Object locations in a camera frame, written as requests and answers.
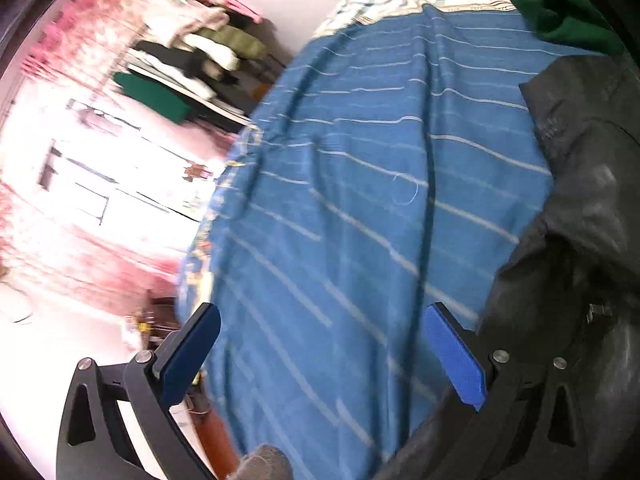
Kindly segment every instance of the silver bolt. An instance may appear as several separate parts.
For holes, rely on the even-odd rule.
[[[153,356],[153,352],[151,350],[141,350],[136,354],[136,362],[137,363],[148,363],[151,361],[151,357]]]
[[[496,350],[494,352],[494,361],[505,364],[509,360],[509,354],[506,350]]]
[[[78,362],[78,369],[79,370],[86,370],[90,366],[91,366],[91,358],[90,357],[85,357],[84,359],[80,359],[80,361]]]
[[[564,370],[566,368],[566,361],[564,359],[562,359],[561,357],[556,357],[554,359],[554,366],[558,370]]]

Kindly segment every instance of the blue bedsheet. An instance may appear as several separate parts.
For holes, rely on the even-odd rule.
[[[551,185],[518,84],[581,53],[516,11],[427,6],[293,60],[234,147],[177,305],[220,308],[207,385],[241,452],[364,479],[433,409],[447,380],[420,314],[478,320]]]

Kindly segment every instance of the white floor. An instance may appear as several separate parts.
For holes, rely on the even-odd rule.
[[[73,301],[45,298],[34,287],[27,290],[35,303],[33,322],[12,324],[32,307],[0,283],[0,411],[33,465],[46,480],[54,480],[60,418],[77,362],[90,356],[99,365],[117,364],[131,355],[122,343],[117,317]],[[164,479],[130,405],[120,405],[143,466]],[[172,412],[202,457],[188,413],[183,406],[174,406]]]

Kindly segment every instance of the blue gripper pad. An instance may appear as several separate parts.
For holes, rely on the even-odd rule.
[[[457,325],[455,329],[463,330],[452,316],[450,320]],[[484,370],[456,334],[451,323],[434,305],[428,306],[424,311],[423,322],[424,335],[445,369],[460,400],[465,404],[471,404],[476,412],[479,411],[486,399]]]

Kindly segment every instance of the green cloth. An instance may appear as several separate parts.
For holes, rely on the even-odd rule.
[[[541,40],[619,54],[620,38],[589,0],[511,0]]]
[[[113,80],[122,86],[125,95],[141,102],[176,124],[183,122],[191,107],[168,88],[135,74],[116,72]]]
[[[263,42],[231,25],[225,25],[220,30],[201,28],[196,34],[220,45],[228,46],[238,57],[243,59],[262,59],[268,54],[267,47]]]

